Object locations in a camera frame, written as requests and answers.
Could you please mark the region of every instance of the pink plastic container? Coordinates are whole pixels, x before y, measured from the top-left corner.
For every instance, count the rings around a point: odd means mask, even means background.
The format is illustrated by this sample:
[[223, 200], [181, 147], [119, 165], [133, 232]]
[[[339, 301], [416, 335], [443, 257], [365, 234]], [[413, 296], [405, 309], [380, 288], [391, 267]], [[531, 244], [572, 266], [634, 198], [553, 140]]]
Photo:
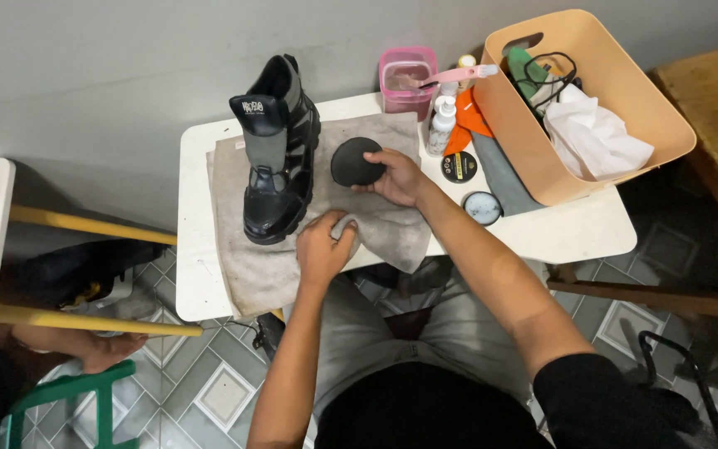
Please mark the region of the pink plastic container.
[[436, 72], [436, 55], [431, 47], [413, 46], [388, 49], [378, 61], [378, 81], [384, 97], [385, 113], [416, 112], [417, 121], [428, 118], [431, 98], [436, 86], [423, 89], [420, 93], [400, 87], [387, 86], [395, 74], [407, 74], [413, 79], [424, 80]]

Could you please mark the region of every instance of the boot logo text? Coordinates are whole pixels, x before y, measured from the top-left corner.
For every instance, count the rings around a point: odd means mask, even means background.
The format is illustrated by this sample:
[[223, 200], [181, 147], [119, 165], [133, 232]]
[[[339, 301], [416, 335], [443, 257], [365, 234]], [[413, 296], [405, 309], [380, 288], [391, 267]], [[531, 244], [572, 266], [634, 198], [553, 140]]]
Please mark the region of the boot logo text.
[[264, 106], [261, 101], [243, 101], [243, 111], [246, 113], [263, 112]]

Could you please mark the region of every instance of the boot sole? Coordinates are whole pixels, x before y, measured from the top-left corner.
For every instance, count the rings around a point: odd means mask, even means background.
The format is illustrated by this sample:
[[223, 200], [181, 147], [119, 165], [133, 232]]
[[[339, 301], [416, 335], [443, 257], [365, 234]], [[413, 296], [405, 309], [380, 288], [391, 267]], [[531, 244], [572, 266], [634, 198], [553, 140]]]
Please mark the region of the boot sole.
[[301, 223], [301, 220], [304, 219], [304, 216], [306, 215], [306, 209], [309, 208], [310, 203], [312, 202], [312, 190], [314, 188], [314, 152], [317, 149], [317, 146], [320, 145], [320, 113], [317, 111], [317, 108], [314, 106], [314, 103], [312, 104], [312, 138], [310, 140], [310, 144], [312, 147], [312, 178], [310, 179], [310, 187], [308, 190], [308, 193], [306, 194], [306, 198], [304, 198], [304, 206], [301, 208], [301, 210], [298, 212], [298, 214], [295, 216], [295, 218], [290, 222], [290, 224], [287, 225], [286, 228], [284, 228], [284, 231], [274, 234], [273, 236], [267, 236], [267, 237], [261, 237], [252, 234], [247, 228], [243, 227], [243, 232], [246, 234], [246, 237], [248, 237], [248, 240], [250, 240], [252, 243], [255, 244], [261, 244], [261, 245], [268, 245], [268, 244], [276, 244], [281, 243], [284, 241], [284, 239], [287, 238], [290, 234], [295, 232], [295, 229], [298, 228], [298, 225]]

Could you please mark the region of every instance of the white spray bottle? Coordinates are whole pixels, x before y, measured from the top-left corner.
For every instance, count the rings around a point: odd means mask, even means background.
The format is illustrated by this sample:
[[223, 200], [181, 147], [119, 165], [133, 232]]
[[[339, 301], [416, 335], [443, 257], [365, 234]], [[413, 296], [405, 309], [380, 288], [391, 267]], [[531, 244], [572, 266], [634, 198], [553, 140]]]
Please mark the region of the white spray bottle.
[[441, 158], [456, 124], [456, 99], [448, 96], [437, 97], [435, 103], [439, 107], [436, 109], [434, 119], [431, 120], [431, 132], [428, 133], [425, 152], [429, 156]]

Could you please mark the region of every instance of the dark shoe on floor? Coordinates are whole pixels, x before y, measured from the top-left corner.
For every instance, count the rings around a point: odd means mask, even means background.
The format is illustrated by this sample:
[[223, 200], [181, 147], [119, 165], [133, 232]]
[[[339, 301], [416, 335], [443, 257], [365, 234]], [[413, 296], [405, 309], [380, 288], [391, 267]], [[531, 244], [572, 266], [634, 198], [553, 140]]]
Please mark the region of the dark shoe on floor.
[[243, 229], [255, 244], [276, 244], [295, 231], [312, 200], [320, 116], [288, 54], [273, 56], [248, 93], [232, 97], [229, 106], [251, 162]]

